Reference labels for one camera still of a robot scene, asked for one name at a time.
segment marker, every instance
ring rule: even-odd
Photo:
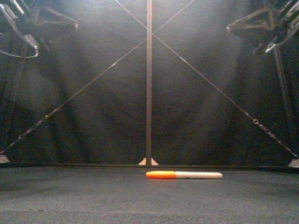
[[[150,171],[146,173],[150,179],[222,179],[219,172],[202,171]]]

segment black curtain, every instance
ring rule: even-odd
[[[262,3],[194,1],[174,17],[190,2],[154,0],[163,41],[154,37],[154,159],[160,165],[287,165],[290,153],[204,80],[290,144],[274,55],[253,55],[226,28]],[[138,46],[147,37],[146,0],[39,3],[78,19],[79,29],[26,61],[3,145],[63,107],[7,156],[15,162],[136,165],[146,157],[146,42]],[[0,57],[7,83],[12,75]]]

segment diagonal cable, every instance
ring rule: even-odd
[[[134,17],[138,23],[146,28],[143,23],[135,17],[135,15],[130,12],[130,10],[122,5],[122,3],[115,0],[122,8],[128,12],[128,14]],[[160,26],[158,30],[154,32],[155,38],[163,43],[163,45],[170,49],[170,51],[176,55],[176,57],[188,65],[188,67],[194,70],[194,72],[207,81],[207,83],[214,87],[214,89],[225,96],[225,98],[233,103],[233,105],[239,109],[239,111],[251,119],[253,123],[265,131],[265,133],[281,144],[281,146],[294,155],[295,158],[299,156],[293,152],[293,150],[287,147],[281,139],[275,136],[271,130],[259,123],[259,120],[254,118],[250,113],[238,105],[238,103],[230,98],[230,96],[221,90],[221,88],[212,83],[212,81],[202,74],[202,72],[194,67],[194,65],[183,58],[183,56],[162,41],[162,39],[155,35],[163,27],[174,20],[174,18],[183,12],[183,10],[192,4],[194,0],[179,10],[179,12],[166,21],[166,23]]]

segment vertical metal pole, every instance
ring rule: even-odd
[[[287,92],[286,70],[285,70],[285,65],[283,65],[283,60],[282,60],[281,49],[277,48],[274,50],[274,53],[275,53],[275,66],[277,66],[278,78],[279,78],[279,82],[281,82],[281,90],[282,90],[282,95],[283,95],[283,100],[285,100],[285,113],[286,113],[287,128],[289,128],[293,146],[297,148],[298,147],[298,136],[297,136],[297,127],[295,127],[295,115],[294,115],[293,106],[291,106],[290,94]]]
[[[152,164],[152,64],[154,1],[147,0],[146,165]]]

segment robotic arm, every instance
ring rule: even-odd
[[[286,43],[299,30],[299,0],[270,1],[271,5],[229,25],[229,33],[246,39],[266,54]]]

